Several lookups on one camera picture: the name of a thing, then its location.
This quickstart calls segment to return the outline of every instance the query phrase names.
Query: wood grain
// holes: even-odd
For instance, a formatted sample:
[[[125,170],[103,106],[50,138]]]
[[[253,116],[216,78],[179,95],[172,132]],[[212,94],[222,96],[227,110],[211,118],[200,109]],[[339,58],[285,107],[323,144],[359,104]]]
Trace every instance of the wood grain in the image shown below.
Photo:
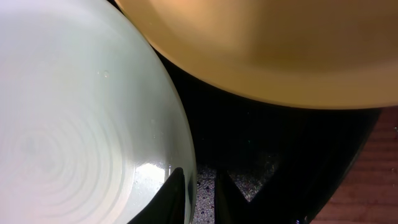
[[[398,223],[398,107],[386,108],[361,155],[312,224]]]

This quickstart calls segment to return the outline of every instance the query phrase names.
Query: plate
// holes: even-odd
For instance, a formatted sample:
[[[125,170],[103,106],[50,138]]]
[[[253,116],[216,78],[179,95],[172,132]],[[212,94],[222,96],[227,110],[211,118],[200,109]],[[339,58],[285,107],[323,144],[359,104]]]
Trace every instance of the plate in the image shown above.
[[[176,167],[188,223],[190,130],[138,30],[105,0],[3,1],[0,30],[0,223],[126,224]]]
[[[398,2],[116,0],[189,74],[266,103],[398,105]]]

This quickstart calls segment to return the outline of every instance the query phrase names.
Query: yellow plate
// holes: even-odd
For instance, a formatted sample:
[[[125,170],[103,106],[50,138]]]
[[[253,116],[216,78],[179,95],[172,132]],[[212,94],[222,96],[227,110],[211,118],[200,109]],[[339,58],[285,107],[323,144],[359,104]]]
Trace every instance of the yellow plate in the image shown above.
[[[117,0],[162,55],[254,100],[398,105],[396,0]]]

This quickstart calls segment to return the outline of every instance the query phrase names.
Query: white plate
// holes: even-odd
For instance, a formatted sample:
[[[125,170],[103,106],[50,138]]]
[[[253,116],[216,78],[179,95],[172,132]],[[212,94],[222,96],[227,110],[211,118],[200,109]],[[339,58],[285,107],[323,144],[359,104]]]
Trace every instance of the white plate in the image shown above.
[[[125,224],[176,167],[196,182],[177,92],[108,2],[1,1],[0,30],[0,223]]]

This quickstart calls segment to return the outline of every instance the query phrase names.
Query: water droplet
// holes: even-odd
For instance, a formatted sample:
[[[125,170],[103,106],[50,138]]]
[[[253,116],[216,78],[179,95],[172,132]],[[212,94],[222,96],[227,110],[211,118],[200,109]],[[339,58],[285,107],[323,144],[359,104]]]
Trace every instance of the water droplet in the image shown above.
[[[109,72],[107,70],[104,71],[104,77],[109,78]]]

